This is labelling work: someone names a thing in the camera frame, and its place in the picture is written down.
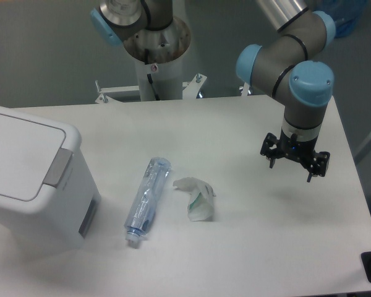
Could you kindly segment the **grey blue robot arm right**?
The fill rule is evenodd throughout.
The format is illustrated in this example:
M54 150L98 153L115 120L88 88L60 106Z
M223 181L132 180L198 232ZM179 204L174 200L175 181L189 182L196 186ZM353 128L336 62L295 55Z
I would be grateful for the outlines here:
M324 176L330 154L315 145L333 94L333 71L313 57L334 39L333 19L311 11L304 1L258 1L279 38L268 47L249 45L239 55L236 74L284 106L281 134L265 137L261 155L270 166L280 158L299 163L311 176Z

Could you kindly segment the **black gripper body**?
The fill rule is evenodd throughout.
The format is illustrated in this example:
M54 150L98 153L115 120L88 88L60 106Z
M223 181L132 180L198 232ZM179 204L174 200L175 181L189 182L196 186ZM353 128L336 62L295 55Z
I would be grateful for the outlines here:
M281 130L279 142L277 144L278 158L300 163L301 165L312 165L315 163L315 145L318 137L308 141L298 141L293 133Z

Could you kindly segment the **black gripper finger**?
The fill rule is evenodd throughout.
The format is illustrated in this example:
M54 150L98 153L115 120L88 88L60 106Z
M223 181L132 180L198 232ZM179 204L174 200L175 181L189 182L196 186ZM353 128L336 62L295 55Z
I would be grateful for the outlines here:
M281 149L279 146L279 139L272 133L268 133L263 140L260 154L265 156L270 162L269 167L273 168L275 161L281 158Z
M330 161L329 152L313 151L311 155L303 160L303 167L309 172L307 182L311 182L313 177L325 177Z

